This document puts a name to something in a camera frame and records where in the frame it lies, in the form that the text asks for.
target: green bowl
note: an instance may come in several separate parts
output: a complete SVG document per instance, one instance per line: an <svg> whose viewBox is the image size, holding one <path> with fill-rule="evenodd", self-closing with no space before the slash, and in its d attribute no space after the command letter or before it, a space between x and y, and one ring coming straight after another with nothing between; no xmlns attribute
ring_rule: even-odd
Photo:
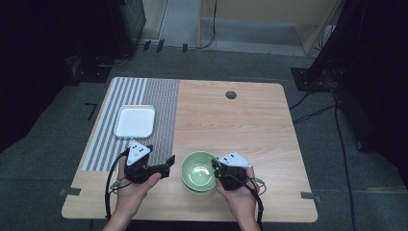
<svg viewBox="0 0 408 231"><path fill-rule="evenodd" d="M216 187L212 160L217 158L208 152L197 151L190 154L181 164L181 178L191 191L204 193Z"/></svg>

